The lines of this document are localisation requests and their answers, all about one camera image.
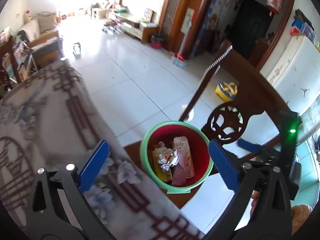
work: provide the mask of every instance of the sofa armrest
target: sofa armrest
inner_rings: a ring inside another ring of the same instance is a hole
[[[29,48],[33,48],[34,46],[37,46],[41,43],[44,43],[47,40],[52,39],[53,37],[59,38],[59,32],[54,31],[54,32],[49,32],[49,33],[43,34],[39,39],[28,42],[27,45]]]

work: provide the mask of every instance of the teal tile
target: teal tile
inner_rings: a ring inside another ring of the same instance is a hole
[[[318,190],[318,182],[312,185],[311,187],[302,190],[298,193],[294,201],[291,201],[291,206],[303,205],[307,204],[311,207],[314,207],[314,203],[316,201],[317,190]]]
[[[307,155],[303,159],[300,159],[300,163],[302,166],[301,177],[306,176],[312,171],[315,171],[311,155]]]
[[[300,181],[300,190],[305,190],[308,187],[311,187],[313,184],[317,182],[317,176],[315,171],[311,171],[307,175],[301,177]]]
[[[310,154],[306,142],[301,143],[296,148],[296,153],[299,156],[300,160]]]

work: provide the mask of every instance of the beige cushion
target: beige cushion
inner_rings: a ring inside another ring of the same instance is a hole
[[[54,28],[55,13],[41,12],[37,13],[36,18],[39,21],[40,33]]]

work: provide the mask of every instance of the brown fuzzy fabric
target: brown fuzzy fabric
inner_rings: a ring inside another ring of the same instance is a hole
[[[312,212],[309,205],[294,206],[291,208],[292,212],[292,234],[298,231],[302,224],[307,220]]]

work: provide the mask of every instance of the yellow toy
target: yellow toy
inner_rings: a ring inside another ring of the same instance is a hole
[[[238,87],[233,83],[219,83],[215,89],[216,94],[225,102],[233,101],[238,93]]]

